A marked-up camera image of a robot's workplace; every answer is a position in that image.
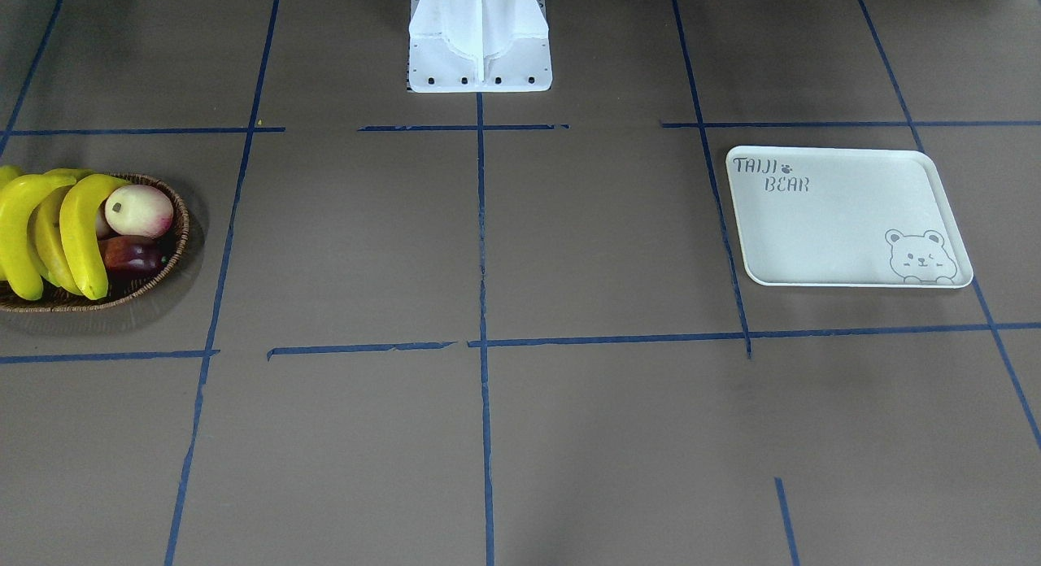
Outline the yellow banana moved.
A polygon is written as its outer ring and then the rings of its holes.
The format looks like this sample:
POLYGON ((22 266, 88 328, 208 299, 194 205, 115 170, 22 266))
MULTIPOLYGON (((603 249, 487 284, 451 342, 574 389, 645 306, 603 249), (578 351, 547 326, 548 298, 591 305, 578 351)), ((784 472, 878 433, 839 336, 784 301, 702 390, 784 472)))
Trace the yellow banana moved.
POLYGON ((0 189, 3 190, 5 185, 10 184, 16 178, 22 177, 24 171, 21 168, 11 165, 2 165, 0 168, 0 189))
POLYGON ((51 192, 75 183, 71 174, 26 174, 2 188, 2 271, 15 295, 27 302, 36 302, 44 292, 44 281, 30 257, 29 218, 51 192))
POLYGON ((60 232, 60 210, 70 185, 65 185, 50 192, 39 204, 30 218, 29 232, 36 247, 37 255, 45 267, 45 279, 55 287, 62 288, 71 295, 83 295, 75 281, 66 251, 64 251, 62 232, 60 232))

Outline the brown wicker basket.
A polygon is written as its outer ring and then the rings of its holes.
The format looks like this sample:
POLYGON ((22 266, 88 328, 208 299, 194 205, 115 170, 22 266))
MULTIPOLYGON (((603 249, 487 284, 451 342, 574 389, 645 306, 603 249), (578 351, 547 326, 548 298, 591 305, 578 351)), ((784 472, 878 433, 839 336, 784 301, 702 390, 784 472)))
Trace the brown wicker basket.
POLYGON ((189 211, 139 173, 2 169, 2 310, 99 311, 158 285, 185 253, 189 211))

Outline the white bear tray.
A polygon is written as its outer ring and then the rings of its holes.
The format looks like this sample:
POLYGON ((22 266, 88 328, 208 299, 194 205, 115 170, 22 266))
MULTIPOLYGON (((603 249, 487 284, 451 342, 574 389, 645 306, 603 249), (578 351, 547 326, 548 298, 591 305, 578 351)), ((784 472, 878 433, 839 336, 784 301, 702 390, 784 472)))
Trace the white bear tray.
POLYGON ((739 145, 725 168, 744 269, 760 285, 973 283, 939 171, 922 152, 739 145))

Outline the pale pink apple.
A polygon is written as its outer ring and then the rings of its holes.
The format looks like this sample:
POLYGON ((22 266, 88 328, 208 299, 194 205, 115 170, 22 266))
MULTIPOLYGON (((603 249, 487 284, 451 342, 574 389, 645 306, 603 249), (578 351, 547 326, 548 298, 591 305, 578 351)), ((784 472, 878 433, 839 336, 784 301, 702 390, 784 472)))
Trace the pale pink apple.
POLYGON ((161 237, 174 221, 174 206, 153 185, 123 185, 107 197, 103 214, 120 236, 161 237))

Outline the dark red apple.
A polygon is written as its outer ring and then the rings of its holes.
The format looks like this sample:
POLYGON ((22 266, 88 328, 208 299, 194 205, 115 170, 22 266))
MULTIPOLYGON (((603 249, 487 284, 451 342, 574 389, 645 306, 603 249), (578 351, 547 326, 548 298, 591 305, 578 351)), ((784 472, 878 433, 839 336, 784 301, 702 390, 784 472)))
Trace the dark red apple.
POLYGON ((153 237, 108 237, 100 241, 99 250, 109 280, 151 278, 163 271, 168 262, 163 247, 153 237))

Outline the yellow banana beside apples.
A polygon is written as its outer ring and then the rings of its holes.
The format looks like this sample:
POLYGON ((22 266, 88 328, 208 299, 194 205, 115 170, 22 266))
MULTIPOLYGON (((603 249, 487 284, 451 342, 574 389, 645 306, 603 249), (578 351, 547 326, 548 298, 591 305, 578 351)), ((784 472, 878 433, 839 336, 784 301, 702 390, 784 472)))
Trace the yellow banana beside apples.
POLYGON ((94 173, 81 178, 64 196, 59 211, 59 231, 64 255, 74 283, 82 295, 97 302, 109 292, 94 221, 108 197, 130 181, 108 174, 94 173))

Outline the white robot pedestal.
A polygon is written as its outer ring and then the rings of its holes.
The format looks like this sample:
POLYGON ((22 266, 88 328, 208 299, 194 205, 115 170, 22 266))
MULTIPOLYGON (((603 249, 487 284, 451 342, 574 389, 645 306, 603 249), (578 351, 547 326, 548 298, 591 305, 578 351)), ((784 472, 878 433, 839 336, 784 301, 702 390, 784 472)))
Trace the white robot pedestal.
POLYGON ((407 85, 525 93, 553 84, 545 0, 410 0, 407 85))

